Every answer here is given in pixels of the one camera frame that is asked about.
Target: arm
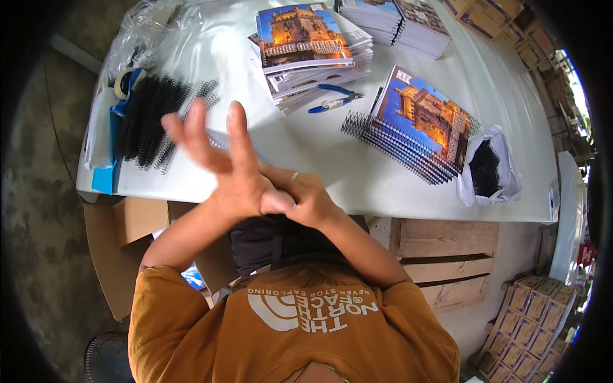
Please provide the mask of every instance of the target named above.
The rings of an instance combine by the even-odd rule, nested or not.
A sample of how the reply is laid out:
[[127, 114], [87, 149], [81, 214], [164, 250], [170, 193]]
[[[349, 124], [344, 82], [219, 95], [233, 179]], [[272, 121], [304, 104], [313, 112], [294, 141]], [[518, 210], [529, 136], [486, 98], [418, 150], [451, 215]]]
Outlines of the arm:
[[185, 271], [198, 253], [230, 230], [235, 222], [221, 214], [217, 199], [214, 192], [208, 200], [164, 230], [147, 249], [139, 272], [158, 265]]
[[209, 145], [205, 122], [206, 106], [200, 99], [194, 101], [185, 123], [176, 113], [162, 118], [162, 126], [173, 141], [215, 174], [218, 187], [208, 200], [170, 225], [151, 244], [139, 271], [160, 265], [184, 271], [198, 253], [239, 221], [282, 213], [295, 204], [289, 194], [277, 191], [259, 173], [245, 111], [238, 102], [231, 103], [226, 121], [230, 156]]
[[403, 281], [412, 282], [396, 258], [344, 211], [341, 210], [338, 216], [323, 223], [318, 230], [371, 284], [387, 289]]
[[285, 215], [322, 232], [367, 282], [387, 289], [411, 281], [392, 254], [332, 202], [316, 175], [294, 177], [295, 171], [271, 165], [263, 165], [262, 173], [297, 202]]

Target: cardboard box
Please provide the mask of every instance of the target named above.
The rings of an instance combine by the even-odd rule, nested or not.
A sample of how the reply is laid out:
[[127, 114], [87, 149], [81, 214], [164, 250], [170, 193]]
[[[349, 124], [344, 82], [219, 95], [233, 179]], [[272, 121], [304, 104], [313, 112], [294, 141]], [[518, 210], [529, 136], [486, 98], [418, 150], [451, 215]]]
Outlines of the cardboard box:
[[537, 357], [525, 351], [522, 354], [522, 357], [520, 358], [517, 367], [515, 367], [515, 374], [520, 377], [522, 382], [526, 381], [530, 374], [534, 372], [536, 365], [539, 362], [540, 360]]
[[555, 366], [555, 362], [558, 361], [558, 358], [560, 358], [560, 354], [555, 351], [549, 351], [538, 366], [538, 371], [545, 375], [549, 374], [549, 371]]
[[509, 338], [499, 331], [490, 336], [493, 337], [493, 340], [488, 351], [496, 358], [502, 358], [509, 344]]
[[542, 328], [539, 328], [536, 331], [536, 335], [532, 344], [528, 348], [528, 351], [537, 358], [543, 358], [544, 354], [547, 352], [549, 345], [551, 344], [554, 335]]
[[562, 352], [564, 352], [565, 347], [566, 347], [566, 341], [564, 339], [556, 339], [554, 342], [554, 345], [551, 346], [551, 349], [561, 354]]
[[519, 319], [522, 317], [520, 313], [517, 313], [510, 308], [503, 308], [498, 315], [500, 320], [497, 322], [500, 323], [498, 326], [498, 331], [502, 332], [506, 336], [513, 336], [515, 334], [515, 330], [517, 330], [517, 324], [519, 323]]
[[517, 0], [443, 0], [454, 18], [487, 40], [494, 40], [524, 9]]
[[494, 355], [490, 354], [489, 352], [486, 352], [483, 356], [483, 359], [481, 360], [481, 363], [479, 364], [479, 371], [481, 371], [485, 376], [490, 376], [498, 362], [499, 360], [496, 359]]
[[[123, 319], [132, 310], [136, 277], [140, 261], [153, 240], [151, 234], [194, 206], [193, 203], [136, 197], [126, 197], [114, 206], [83, 206], [89, 251], [115, 320]], [[197, 265], [198, 271], [211, 293], [238, 276], [231, 253], [216, 252], [202, 258]]]
[[538, 284], [536, 290], [541, 289], [541, 291], [543, 291], [543, 292], [545, 292], [545, 291], [555, 291], [555, 290], [557, 290], [562, 285], [563, 285], [563, 283], [560, 282], [557, 279], [546, 278], [543, 281], [541, 281], [541, 283]]
[[527, 349], [534, 340], [538, 328], [539, 325], [537, 323], [534, 323], [527, 318], [521, 318], [517, 324], [517, 331], [515, 334], [513, 334], [511, 339], [515, 343]]
[[536, 49], [534, 45], [530, 43], [530, 41], [523, 42], [516, 48], [516, 50], [517, 54], [528, 69], [536, 68], [536, 66], [545, 59], [541, 52]]
[[509, 307], [525, 314], [526, 306], [528, 305], [528, 296], [532, 291], [532, 287], [538, 286], [543, 279], [544, 277], [531, 275], [515, 281], [510, 292], [507, 293], [511, 294], [509, 298]]
[[511, 369], [498, 361], [487, 378], [491, 383], [504, 383], [509, 374], [511, 374]]
[[574, 295], [569, 297], [566, 294], [554, 294], [545, 307], [541, 327], [552, 333], [555, 332], [558, 326], [566, 320], [568, 306], [572, 305], [573, 301]]
[[515, 23], [507, 25], [502, 32], [495, 38], [496, 41], [502, 41], [505, 45], [516, 48], [522, 42], [526, 41], [526, 35], [522, 32]]
[[519, 379], [519, 377], [514, 373], [510, 373], [507, 375], [506, 379], [504, 380], [504, 383], [524, 383], [524, 381]]
[[521, 360], [523, 354], [524, 348], [522, 346], [518, 345], [517, 343], [509, 342], [506, 352], [500, 360], [514, 370], [517, 368], [517, 364]]
[[554, 38], [540, 21], [534, 21], [526, 30], [526, 37], [541, 51], [543, 56], [549, 56], [556, 50]]
[[562, 285], [562, 286], [560, 286], [560, 290], [558, 290], [558, 292], [561, 293], [561, 294], [572, 296], [573, 292], [574, 292], [574, 287], [573, 286]]
[[537, 372], [534, 375], [532, 375], [532, 377], [530, 378], [528, 383], [543, 383], [543, 381], [545, 380], [545, 376], [546, 375], [543, 375], [543, 374]]
[[549, 304], [549, 297], [556, 293], [558, 287], [559, 283], [554, 279], [545, 280], [536, 286], [536, 288], [530, 292], [528, 298], [528, 305], [524, 313], [526, 318], [536, 323], [541, 323], [543, 321], [545, 309]]

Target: stacked boxes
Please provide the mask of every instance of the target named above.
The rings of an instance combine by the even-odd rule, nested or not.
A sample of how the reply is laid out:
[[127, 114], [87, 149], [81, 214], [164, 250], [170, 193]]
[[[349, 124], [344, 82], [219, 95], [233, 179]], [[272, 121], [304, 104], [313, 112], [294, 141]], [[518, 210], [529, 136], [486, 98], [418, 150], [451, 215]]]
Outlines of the stacked boxes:
[[467, 28], [494, 40], [524, 6], [517, 0], [444, 0], [454, 18]]
[[540, 21], [535, 20], [525, 31], [525, 35], [530, 42], [545, 57], [551, 55], [556, 50], [554, 38]]
[[517, 54], [528, 69], [534, 69], [545, 56], [530, 42], [525, 41], [516, 48]]
[[516, 281], [483, 347], [481, 372], [492, 383], [542, 382], [565, 348], [556, 337], [573, 301], [573, 288], [556, 279]]
[[511, 22], [511, 24], [507, 25], [502, 30], [495, 40], [502, 41], [507, 46], [515, 49], [521, 45], [522, 42], [526, 41], [526, 35], [519, 29], [515, 22]]
[[[556, 68], [553, 73], [553, 78], [545, 83], [547, 93], [554, 105], [557, 106], [558, 102], [562, 105], [564, 110], [569, 116], [573, 117], [574, 95], [570, 87], [570, 82], [564, 71], [560, 68]], [[571, 295], [568, 290], [558, 291], [565, 295]]]

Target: hand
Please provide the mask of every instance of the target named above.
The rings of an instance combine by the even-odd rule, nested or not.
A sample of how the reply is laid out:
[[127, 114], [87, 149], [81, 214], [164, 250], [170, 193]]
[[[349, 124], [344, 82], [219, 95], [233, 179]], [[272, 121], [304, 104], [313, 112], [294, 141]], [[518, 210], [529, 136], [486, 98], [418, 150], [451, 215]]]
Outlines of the hand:
[[299, 173], [293, 180], [295, 170], [268, 164], [262, 164], [260, 169], [273, 184], [290, 193], [296, 201], [294, 208], [285, 211], [285, 215], [292, 221], [324, 231], [325, 227], [334, 225], [339, 217], [346, 215], [332, 201], [315, 174]]
[[185, 123], [176, 113], [162, 117], [162, 127], [172, 140], [185, 148], [201, 166], [213, 172], [218, 187], [211, 198], [226, 219], [238, 222], [262, 214], [285, 213], [295, 205], [292, 197], [277, 191], [258, 171], [258, 161], [247, 132], [245, 109], [233, 101], [228, 109], [226, 129], [230, 156], [211, 147], [205, 128], [207, 108], [202, 99], [192, 104]]

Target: the north face logo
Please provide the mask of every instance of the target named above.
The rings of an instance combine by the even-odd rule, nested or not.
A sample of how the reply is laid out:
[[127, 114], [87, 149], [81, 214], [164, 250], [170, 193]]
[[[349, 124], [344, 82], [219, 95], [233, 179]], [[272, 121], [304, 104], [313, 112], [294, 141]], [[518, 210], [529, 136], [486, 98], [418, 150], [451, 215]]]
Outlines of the the north face logo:
[[251, 309], [273, 330], [288, 331], [298, 327], [298, 312], [293, 295], [274, 297], [248, 294], [247, 297]]
[[335, 332], [348, 326], [346, 320], [341, 322], [345, 314], [366, 316], [379, 311], [374, 296], [365, 289], [307, 293], [249, 288], [247, 299], [257, 316], [276, 331], [300, 327], [308, 333]]

